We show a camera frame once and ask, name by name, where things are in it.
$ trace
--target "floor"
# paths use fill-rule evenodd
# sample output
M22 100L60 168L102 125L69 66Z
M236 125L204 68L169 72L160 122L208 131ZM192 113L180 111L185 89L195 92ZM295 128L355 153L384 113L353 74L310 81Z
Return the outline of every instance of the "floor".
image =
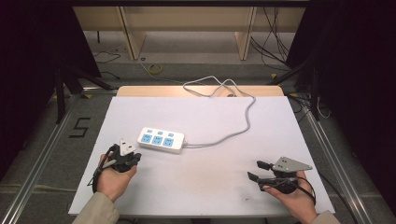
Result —
M285 73L278 69L285 67L276 60L264 59L264 62L271 67L267 66L263 69L262 55L252 46L247 60L240 61L231 33L148 33L142 52L136 61L130 59L121 33L101 32L100 43L96 32L86 32L85 35L92 53L96 55L95 60L99 69L104 72L102 80L113 86L148 82L171 85L175 83L170 82L170 79L189 79L198 76L197 74L232 77L239 84L251 83L258 77L257 84L261 84L260 82L265 84L272 80L273 76L281 76ZM263 43L266 38L266 34L253 36L259 43ZM284 45L289 48L293 34L281 34L281 37ZM273 38L269 40L266 48L276 56L282 56ZM158 76L162 80L151 77L142 69L142 65L147 67L150 64L163 66L163 72ZM294 81L295 77L281 84L285 93L293 91ZM26 142L26 149L20 153L0 182L2 217L16 202L15 199L20 196L19 192L26 187L29 182L27 180L36 171L36 182L33 188L30 188L31 194L23 198L20 203L21 212L16 215L18 223L73 221L74 218L67 214L68 207L73 201L80 176L91 155L90 148L106 116L106 108L111 97L115 95L114 91L101 91L86 80L81 80L81 83L86 88L86 98L72 95L66 99L70 113L65 117L63 125L55 124L56 99L49 100L48 107L43 111L35 131ZM300 109L300 105L293 101L290 101L290 105L295 111ZM337 191L341 192L343 198L346 198L350 204L356 204L356 207L352 207L352 212L360 223L396 223L395 216L362 169L359 160L353 156L336 119L333 116L325 119L328 112L326 109L323 110L324 114L319 122L314 121L306 108L295 113L317 167L330 179ZM79 130L74 129L79 118L90 118L82 119L79 124L89 127L89 131L84 138L71 138L71 135L80 134ZM336 217L342 223L353 223L337 191L325 181L324 185L336 210ZM294 223L295 221L292 217L223 218L212 219L211 223ZM140 219L139 222L190 223L188 219Z

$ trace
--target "white power strip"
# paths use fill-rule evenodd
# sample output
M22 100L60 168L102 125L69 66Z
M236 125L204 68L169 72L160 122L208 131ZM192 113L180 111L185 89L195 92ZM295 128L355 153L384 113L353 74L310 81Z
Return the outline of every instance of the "white power strip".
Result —
M137 137L137 143L141 147L180 153L184 143L184 134L145 127Z

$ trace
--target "power cord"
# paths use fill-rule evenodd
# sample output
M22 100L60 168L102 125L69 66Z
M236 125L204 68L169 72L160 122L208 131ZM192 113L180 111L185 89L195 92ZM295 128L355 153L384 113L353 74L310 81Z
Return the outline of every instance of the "power cord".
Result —
M202 93L200 93L200 92L198 92L198 91L194 91L194 90L191 90L191 89L187 88L187 85L190 85L190 84L192 84L192 83L196 83L196 82L199 82L199 81L202 81L202 80L205 80L205 79L209 79L209 78L213 78L213 79L215 79L215 80L219 83L219 86L218 86L217 88L215 88L215 89L213 90L213 92L210 93L210 94L202 94ZM232 82L233 85L235 86L235 88L236 88L239 92L241 92L243 95L247 95L247 96L249 96L249 97L252 98L251 103L247 106L247 108L246 108L246 110L245 110L245 119L246 119L247 127L246 127L244 130L240 131L240 132L228 134L228 135L222 137L220 140L218 140L218 141L216 141L216 142L212 142L212 143L203 143L203 144L186 144L186 145L184 145L185 147L188 147L188 148L213 147L213 146L215 146L215 145L217 145L217 144L219 144L219 143L221 143L221 142L223 142L223 141L225 141L225 140L227 140L227 139L229 139L229 138L231 138L231 137L235 137L235 136L237 136L237 135L239 135L239 134L241 134L241 133L245 133L245 132L247 132L247 131L250 129L250 119L249 119L249 116L248 116L248 112L249 112L249 109L250 109L250 108L253 106L253 104L256 102L256 97L254 97L253 95L250 95L250 94L248 94L248 93L246 93L246 92L244 92L244 91L241 91L241 90L238 88L238 86L235 84L235 82L234 82L233 80L231 80L231 79L226 79L225 81L220 82L217 78L215 78L215 77L213 77L213 76L211 76L211 77L203 77L203 78L200 78L200 79L197 79L197 80L194 80L194 81L190 81L190 82L184 83L184 84L183 84L183 89L186 90L186 91L195 93L195 94L197 94L197 95L200 95L200 96L212 97L212 96L216 93L216 91L218 91L218 89L220 89L221 87L225 87L225 88L227 88L228 90L230 90L230 88L225 84L225 83L227 83L227 82Z
M351 207L347 204L347 201L341 196L341 193L335 188L335 186L332 184L332 182L330 182L330 180L326 178L326 176L324 176L321 172L318 172L318 173L319 173L320 177L322 179L324 179L330 185L330 187L332 187L334 192L341 199L341 202L343 202L343 204L346 206L347 211L352 216L352 219L353 219L354 223L355 224L359 224L358 219L356 218L355 214L353 214L353 211L352 211Z

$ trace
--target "white cable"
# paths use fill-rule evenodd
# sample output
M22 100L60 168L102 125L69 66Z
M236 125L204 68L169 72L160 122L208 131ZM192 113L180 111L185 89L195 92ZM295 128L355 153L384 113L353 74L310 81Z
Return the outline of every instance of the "white cable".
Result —
M214 78L214 79L219 83L219 86L218 86L217 88L215 88L211 94L205 95L205 94L202 94L202 93L200 93L200 92L198 92L198 91L193 91L193 90L191 90L191 89L188 89L188 88L186 87L187 85L189 85L189 84L191 84L191 83L195 83L195 82L198 82L198 81L202 81L202 80L205 80L205 79L208 79L208 78ZM197 79L197 80L195 80L195 81L190 81L190 82L184 83L184 84L183 84L183 89L184 89L185 91L193 92L193 93L195 93L195 94L197 94L197 95L200 95L200 96L211 97L211 96L213 96L213 95L216 93L216 91L218 91L218 89L220 89L221 87L224 87L224 88L230 90L230 91L233 93L233 95L235 95L235 92L234 92L230 87L228 87L227 85L225 85L225 83L228 82L228 81L232 82L233 85L236 87L236 89L237 89L239 92L241 92L241 93L244 94L244 95L250 96L250 97L252 98L252 102L251 102L251 103L247 106L247 108L245 109L245 119L246 119L246 122L247 122L247 127L246 127L244 130L240 131L240 132L228 134L228 135L222 137L220 140L218 140L218 141L216 141L216 142L213 142L213 143L204 143L204 144L185 144L184 147L188 147L188 148L213 147L213 146L215 146L215 145L217 145L217 144L219 144L219 143L225 141L226 139L229 139L229 138L231 138L231 137L237 136L237 135L239 135L239 134L241 134L241 133L245 133L245 132L247 132L247 131L250 129L250 119L249 119L249 116L248 116L248 111L249 111L249 109L253 106L253 104L256 102L256 97L254 97L253 95L250 95L250 94L248 94L248 93L246 93L246 92L244 92L244 91L241 91L241 90L238 88L238 86L235 84L235 82L233 82L233 80L231 80L231 79L226 79L225 81L220 82L217 78L215 78L215 77L213 77L213 76L211 76L211 77L203 77L203 78Z
M317 103L318 112L324 119L328 119L330 117L330 114L332 113L332 111L329 110L329 114L327 116L323 115L322 112L319 109L319 101L320 101L320 97L318 97L318 103Z
M111 166L112 164L116 163L116 160L109 161L105 165L103 165L102 169L106 169L107 167Z

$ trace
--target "metal rail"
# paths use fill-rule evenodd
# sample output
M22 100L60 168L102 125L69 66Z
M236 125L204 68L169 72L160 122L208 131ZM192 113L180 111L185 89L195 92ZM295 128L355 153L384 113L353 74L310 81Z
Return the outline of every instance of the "metal rail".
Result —
M334 148L332 147L332 144L330 143L329 138L324 132L320 122L316 121L310 112L307 114L307 116L309 123L311 124L311 127L320 142L323 152L325 153L326 158L330 163L332 170L334 171L335 177L337 178L337 181L344 192L346 200L348 201L356 219L361 224L373 223L364 203L361 200L361 197L359 196L359 193L356 191L347 175L346 170L338 159L337 154L335 153Z
M35 184L43 173L47 161L49 160L53 149L55 149L58 140L62 132L64 131L64 126L70 118L73 107L77 103L79 98L80 95L72 95L72 97L69 99L64 118L59 124L55 126L54 130L52 131L49 140L47 141L42 152L37 158L37 161L35 162L32 171L27 176L25 182L21 186L21 189L19 190L8 210L6 211L6 214L2 219L2 224L16 223L18 221L24 206L26 205L27 201L30 198L30 195L33 192L33 189L35 188Z

